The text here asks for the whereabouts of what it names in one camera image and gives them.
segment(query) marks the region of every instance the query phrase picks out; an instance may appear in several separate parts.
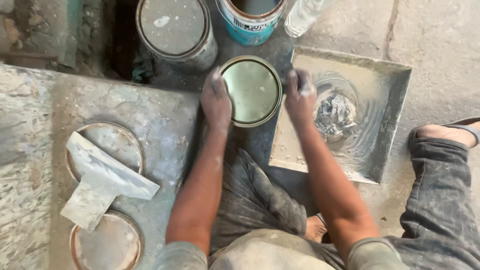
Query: forearm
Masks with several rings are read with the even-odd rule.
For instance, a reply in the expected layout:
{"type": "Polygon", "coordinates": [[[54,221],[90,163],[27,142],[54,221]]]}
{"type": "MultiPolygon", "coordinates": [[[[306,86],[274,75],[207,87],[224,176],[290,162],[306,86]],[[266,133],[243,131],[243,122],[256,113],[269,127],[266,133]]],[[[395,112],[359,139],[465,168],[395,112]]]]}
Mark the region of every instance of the forearm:
{"type": "Polygon", "coordinates": [[[210,132],[200,156],[178,195],[168,222],[165,242],[188,241],[208,256],[210,232],[222,192],[225,134],[210,132]]]}
{"type": "Polygon", "coordinates": [[[358,240],[378,236],[378,230],[360,194],[331,154],[317,129],[298,130],[309,170],[309,182],[328,230],[344,259],[358,240]]]}

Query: shirt sleeve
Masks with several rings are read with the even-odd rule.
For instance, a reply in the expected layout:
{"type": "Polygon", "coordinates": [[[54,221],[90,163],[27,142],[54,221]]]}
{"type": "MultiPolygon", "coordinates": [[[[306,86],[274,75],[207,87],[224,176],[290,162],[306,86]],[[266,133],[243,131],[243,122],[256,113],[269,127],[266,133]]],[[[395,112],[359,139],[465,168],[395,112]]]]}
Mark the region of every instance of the shirt sleeve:
{"type": "Polygon", "coordinates": [[[172,242],[162,248],[154,270],[207,270],[207,257],[190,242],[172,242]]]}
{"type": "Polygon", "coordinates": [[[381,237],[356,242],[348,253],[349,270],[408,270],[397,250],[381,237]]]}

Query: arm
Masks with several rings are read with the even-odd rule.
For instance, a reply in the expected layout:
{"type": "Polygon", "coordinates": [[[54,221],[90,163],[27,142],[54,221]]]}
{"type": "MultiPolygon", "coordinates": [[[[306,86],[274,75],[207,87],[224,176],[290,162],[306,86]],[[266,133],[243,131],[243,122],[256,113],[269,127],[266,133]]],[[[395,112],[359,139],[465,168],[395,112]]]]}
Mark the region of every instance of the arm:
{"type": "Polygon", "coordinates": [[[312,117],[316,88],[304,71],[288,73],[286,107],[308,165],[310,187],[333,243],[344,262],[358,240],[379,236],[360,194],[343,173],[312,117]]]}
{"type": "Polygon", "coordinates": [[[165,243],[190,242],[208,256],[210,233],[222,193],[223,157],[232,114],[231,101],[218,69],[205,80],[201,104],[208,135],[173,205],[165,243]]]}

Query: gray trousers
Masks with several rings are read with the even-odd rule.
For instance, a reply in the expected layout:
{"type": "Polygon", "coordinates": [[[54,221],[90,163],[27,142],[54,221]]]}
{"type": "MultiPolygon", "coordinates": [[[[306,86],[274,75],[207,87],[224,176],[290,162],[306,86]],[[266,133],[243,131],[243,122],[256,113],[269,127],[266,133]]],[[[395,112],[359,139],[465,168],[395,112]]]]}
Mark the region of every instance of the gray trousers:
{"type": "MultiPolygon", "coordinates": [[[[469,148],[446,139],[417,138],[409,142],[416,180],[400,217],[402,238],[386,238],[412,269],[480,270],[480,238],[471,209],[469,148]]],[[[303,236],[305,207],[268,177],[241,149],[225,158],[223,191],[212,228],[214,253],[256,229],[276,229],[303,236]]],[[[318,258],[345,269],[333,244],[312,242],[318,258]]]]}

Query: sandal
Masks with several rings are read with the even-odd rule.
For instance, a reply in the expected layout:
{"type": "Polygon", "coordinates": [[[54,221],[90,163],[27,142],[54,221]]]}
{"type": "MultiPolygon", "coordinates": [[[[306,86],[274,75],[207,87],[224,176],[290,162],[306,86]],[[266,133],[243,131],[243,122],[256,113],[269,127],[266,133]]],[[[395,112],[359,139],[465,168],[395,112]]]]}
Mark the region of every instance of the sandal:
{"type": "MultiPolygon", "coordinates": [[[[469,126],[470,124],[473,124],[475,122],[480,122],[480,117],[466,118],[466,119],[462,119],[462,120],[459,120],[459,121],[456,121],[456,122],[453,122],[453,123],[443,124],[441,126],[459,128],[459,129],[464,129],[466,131],[469,131],[477,139],[476,144],[473,146],[473,147],[475,147],[480,142],[480,130],[469,126]]],[[[421,126],[412,129],[412,131],[410,132],[410,135],[408,135],[408,140],[409,141],[418,138],[417,137],[417,132],[420,128],[421,128],[421,126]]]]}

